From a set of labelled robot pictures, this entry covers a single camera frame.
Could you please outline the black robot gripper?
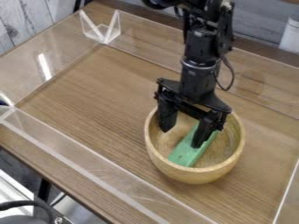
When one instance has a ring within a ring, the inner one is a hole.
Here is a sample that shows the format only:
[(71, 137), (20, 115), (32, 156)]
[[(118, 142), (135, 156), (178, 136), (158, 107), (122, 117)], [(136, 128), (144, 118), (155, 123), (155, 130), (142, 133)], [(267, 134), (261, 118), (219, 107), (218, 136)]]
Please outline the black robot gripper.
[(232, 66), (226, 59), (208, 63), (182, 60), (182, 78), (179, 81), (159, 78), (155, 99), (158, 101), (159, 126), (167, 132), (176, 124), (178, 113), (198, 119), (199, 125), (191, 140), (191, 147), (200, 148), (216, 130), (223, 130), (230, 105), (216, 96), (215, 88), (228, 91), (232, 84), (223, 87), (219, 82), (220, 64), (228, 70)]

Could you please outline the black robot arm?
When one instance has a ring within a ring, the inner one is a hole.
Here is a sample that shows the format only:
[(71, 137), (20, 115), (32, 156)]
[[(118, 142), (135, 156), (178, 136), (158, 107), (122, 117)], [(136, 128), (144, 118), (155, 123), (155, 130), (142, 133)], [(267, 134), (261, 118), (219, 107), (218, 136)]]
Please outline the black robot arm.
[(216, 96), (220, 67), (228, 66), (226, 54), (232, 50), (232, 0), (142, 0), (155, 10), (174, 8), (183, 20), (184, 54), (178, 81), (156, 80), (158, 120), (162, 131), (176, 124), (180, 112), (199, 120), (191, 146), (202, 147), (216, 130), (222, 130), (230, 105)]

